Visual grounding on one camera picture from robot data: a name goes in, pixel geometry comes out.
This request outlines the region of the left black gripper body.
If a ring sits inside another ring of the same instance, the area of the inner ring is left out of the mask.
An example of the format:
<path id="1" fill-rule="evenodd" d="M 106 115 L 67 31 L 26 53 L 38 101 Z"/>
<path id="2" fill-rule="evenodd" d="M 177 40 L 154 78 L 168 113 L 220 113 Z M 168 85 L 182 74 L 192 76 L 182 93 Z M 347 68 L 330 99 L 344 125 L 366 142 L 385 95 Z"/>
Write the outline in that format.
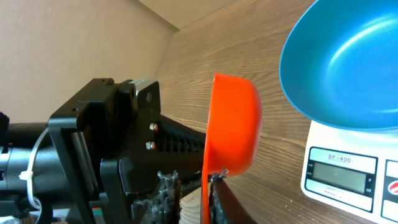
<path id="1" fill-rule="evenodd" d="M 74 207 L 83 223 L 131 223 L 119 173 L 128 129 L 137 116 L 132 80 L 95 78 L 51 115 L 50 137 L 68 180 Z"/>

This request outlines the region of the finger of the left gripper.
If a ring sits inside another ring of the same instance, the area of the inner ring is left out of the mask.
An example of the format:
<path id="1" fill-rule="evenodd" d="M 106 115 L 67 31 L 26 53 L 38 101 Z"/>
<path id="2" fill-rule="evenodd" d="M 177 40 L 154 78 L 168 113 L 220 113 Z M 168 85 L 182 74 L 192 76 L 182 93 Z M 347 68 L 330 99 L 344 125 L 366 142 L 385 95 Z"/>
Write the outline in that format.
<path id="1" fill-rule="evenodd" d="M 179 173 L 157 173 L 159 184 L 155 191 L 143 200 L 132 203 L 132 222 L 173 224 L 180 220 L 182 185 Z"/>
<path id="2" fill-rule="evenodd" d="M 139 113 L 132 121 L 119 158 L 126 195 L 152 191 L 158 173 L 177 171 L 188 179 L 202 169 L 206 134 L 164 115 Z"/>

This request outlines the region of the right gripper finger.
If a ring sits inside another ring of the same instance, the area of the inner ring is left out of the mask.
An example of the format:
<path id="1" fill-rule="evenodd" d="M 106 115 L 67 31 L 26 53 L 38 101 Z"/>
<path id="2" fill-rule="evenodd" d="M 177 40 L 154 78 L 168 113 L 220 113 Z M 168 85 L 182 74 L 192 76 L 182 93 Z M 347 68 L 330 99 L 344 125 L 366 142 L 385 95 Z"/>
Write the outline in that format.
<path id="1" fill-rule="evenodd" d="M 228 187 L 225 178 L 225 172 L 211 176 L 210 223 L 257 224 Z"/>

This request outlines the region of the red scoop with blue handle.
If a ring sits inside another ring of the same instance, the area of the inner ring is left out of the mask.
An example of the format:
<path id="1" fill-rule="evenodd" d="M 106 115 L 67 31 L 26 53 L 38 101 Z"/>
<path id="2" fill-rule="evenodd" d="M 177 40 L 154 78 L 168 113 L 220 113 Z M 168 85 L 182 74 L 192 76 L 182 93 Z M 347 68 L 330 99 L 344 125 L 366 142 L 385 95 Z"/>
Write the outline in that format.
<path id="1" fill-rule="evenodd" d="M 210 223 L 211 176 L 237 176 L 253 163 L 261 119 L 259 94 L 249 80 L 214 75 L 201 171 L 201 223 Z"/>

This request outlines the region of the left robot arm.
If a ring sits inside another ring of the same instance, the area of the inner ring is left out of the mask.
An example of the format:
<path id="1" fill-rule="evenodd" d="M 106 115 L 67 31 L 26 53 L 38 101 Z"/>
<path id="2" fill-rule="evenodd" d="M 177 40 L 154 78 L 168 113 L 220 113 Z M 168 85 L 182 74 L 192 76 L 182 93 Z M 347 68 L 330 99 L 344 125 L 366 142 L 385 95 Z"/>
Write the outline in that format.
<path id="1" fill-rule="evenodd" d="M 177 223 L 200 186 L 205 137 L 161 113 L 157 81 L 94 79 L 45 123 L 1 116 L 1 216 Z"/>

